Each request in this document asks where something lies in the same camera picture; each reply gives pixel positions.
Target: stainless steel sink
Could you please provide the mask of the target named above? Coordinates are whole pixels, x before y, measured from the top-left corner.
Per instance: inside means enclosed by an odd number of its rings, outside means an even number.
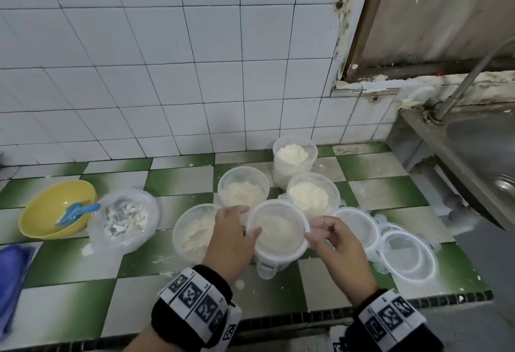
[[[402,117],[505,229],[515,230],[515,104],[462,106],[444,125]]]

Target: white powder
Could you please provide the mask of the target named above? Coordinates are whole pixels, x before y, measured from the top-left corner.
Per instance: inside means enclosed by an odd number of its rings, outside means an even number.
[[[222,191],[223,199],[229,206],[257,206],[265,200],[263,190],[254,184],[245,182],[232,182]]]
[[[292,165],[299,165],[307,160],[310,155],[302,146],[292,143],[281,147],[277,152],[277,156],[281,160],[291,163]]]
[[[207,214],[191,222],[184,233],[182,249],[198,263],[204,259],[214,227],[215,214]]]
[[[256,244],[263,251],[275,255],[291,255],[302,245],[304,230],[298,222],[269,215],[255,222],[255,227],[260,226],[263,231]]]
[[[327,193],[311,182],[300,182],[294,185],[288,192],[293,203],[303,212],[322,215],[329,204]]]

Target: hand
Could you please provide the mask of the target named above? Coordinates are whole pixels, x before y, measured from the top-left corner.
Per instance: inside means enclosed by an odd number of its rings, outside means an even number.
[[[261,227],[258,227],[247,235],[243,234],[240,214],[248,210],[248,206],[226,207],[218,210],[213,236],[202,261],[202,264],[216,271],[229,285],[234,284],[250,264],[256,239],[262,231]]]
[[[359,306],[378,290],[363,245],[339,218],[319,217],[312,219],[310,225],[311,233],[304,233],[310,246],[322,258],[338,288],[353,306]]]

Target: yellow bowl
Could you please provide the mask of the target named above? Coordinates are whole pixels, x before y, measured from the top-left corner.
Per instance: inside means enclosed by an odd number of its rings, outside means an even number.
[[[30,238],[53,240],[78,232],[87,226],[91,213],[84,214],[71,225],[60,228],[56,223],[68,206],[96,201],[95,188],[87,181],[73,180],[54,185],[32,199],[18,220],[20,232]]]

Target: blue cloth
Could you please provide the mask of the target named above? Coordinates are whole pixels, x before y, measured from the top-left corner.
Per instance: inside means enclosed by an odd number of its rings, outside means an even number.
[[[9,335],[23,280],[34,248],[11,245],[0,250],[0,341]]]

